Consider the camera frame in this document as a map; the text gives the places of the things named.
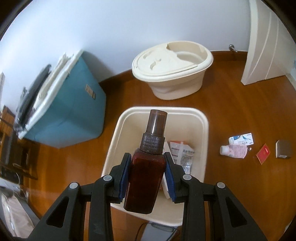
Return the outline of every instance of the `white bottle cap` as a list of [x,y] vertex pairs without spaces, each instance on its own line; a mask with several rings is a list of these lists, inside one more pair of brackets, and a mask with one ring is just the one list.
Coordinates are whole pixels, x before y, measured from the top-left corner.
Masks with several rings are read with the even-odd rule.
[[228,154],[229,154],[229,146],[221,146],[220,155],[228,155]]

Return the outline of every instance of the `beige fabric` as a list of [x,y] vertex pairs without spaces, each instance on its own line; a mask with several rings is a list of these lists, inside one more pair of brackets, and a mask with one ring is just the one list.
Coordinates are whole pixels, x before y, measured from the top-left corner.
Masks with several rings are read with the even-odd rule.
[[1,201],[8,230],[14,237],[28,238],[34,229],[34,224],[19,200],[15,196],[7,198],[1,194]]

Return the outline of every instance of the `amber plastic bottle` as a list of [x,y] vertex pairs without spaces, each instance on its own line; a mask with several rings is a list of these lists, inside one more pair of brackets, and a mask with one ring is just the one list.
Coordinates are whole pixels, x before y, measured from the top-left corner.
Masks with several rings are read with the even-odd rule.
[[134,213],[152,212],[166,168],[163,136],[167,112],[151,110],[140,148],[132,158],[124,209]]

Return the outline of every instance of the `white door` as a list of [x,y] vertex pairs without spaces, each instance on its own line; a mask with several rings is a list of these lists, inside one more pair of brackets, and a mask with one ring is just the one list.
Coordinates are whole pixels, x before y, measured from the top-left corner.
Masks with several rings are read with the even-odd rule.
[[290,73],[296,44],[277,15],[262,0],[249,0],[251,33],[244,85]]

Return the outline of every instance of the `bottle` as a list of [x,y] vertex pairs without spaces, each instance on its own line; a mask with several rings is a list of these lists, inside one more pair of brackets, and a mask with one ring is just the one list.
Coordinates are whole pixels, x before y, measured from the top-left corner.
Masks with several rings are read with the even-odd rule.
[[163,136],[167,112],[151,110],[140,148],[132,158],[124,209],[134,213],[152,212],[166,168]]
[[220,147],[220,155],[230,156],[234,158],[244,158],[247,154],[248,147],[240,144],[230,144]]

